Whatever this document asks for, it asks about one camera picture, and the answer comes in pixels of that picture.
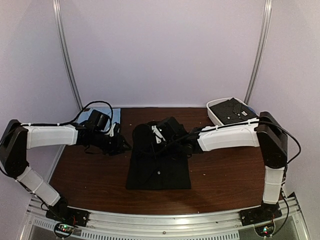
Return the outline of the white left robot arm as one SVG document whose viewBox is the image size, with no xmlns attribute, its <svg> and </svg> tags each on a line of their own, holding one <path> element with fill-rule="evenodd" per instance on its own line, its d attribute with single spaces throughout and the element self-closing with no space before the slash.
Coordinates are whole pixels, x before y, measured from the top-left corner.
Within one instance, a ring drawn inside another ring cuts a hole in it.
<svg viewBox="0 0 320 240">
<path fill-rule="evenodd" d="M 40 156 L 41 149 L 59 146 L 96 147 L 109 156 L 129 151 L 131 146 L 120 133 L 118 123 L 105 133 L 89 123 L 36 124 L 21 123 L 17 119 L 8 122 L 0 140 L 4 173 L 53 207 L 53 215 L 61 222 L 67 222 L 72 218 L 71 209 L 63 204 L 62 195 L 32 166 L 35 163 L 32 157 Z"/>
</svg>

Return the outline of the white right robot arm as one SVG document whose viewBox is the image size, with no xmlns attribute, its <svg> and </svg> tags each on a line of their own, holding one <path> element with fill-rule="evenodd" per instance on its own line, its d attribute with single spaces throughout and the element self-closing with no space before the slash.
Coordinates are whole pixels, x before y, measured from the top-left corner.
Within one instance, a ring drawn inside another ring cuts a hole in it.
<svg viewBox="0 0 320 240">
<path fill-rule="evenodd" d="M 169 117 L 148 126 L 139 151 L 157 156 L 184 151 L 188 155 L 236 147 L 259 148 L 265 166 L 262 206 L 256 210 L 259 220 L 268 220 L 275 212 L 288 167 L 289 133 L 268 111 L 259 116 L 229 124 L 203 126 L 187 132 Z"/>
</svg>

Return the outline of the black long sleeve shirt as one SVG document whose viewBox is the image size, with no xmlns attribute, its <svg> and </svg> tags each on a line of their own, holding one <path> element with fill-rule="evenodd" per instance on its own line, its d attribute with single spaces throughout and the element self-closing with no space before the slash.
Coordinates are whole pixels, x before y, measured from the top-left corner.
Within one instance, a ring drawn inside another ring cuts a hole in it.
<svg viewBox="0 0 320 240">
<path fill-rule="evenodd" d="M 192 188 L 186 154 L 146 156 L 132 147 L 127 190 L 190 190 Z"/>
</svg>

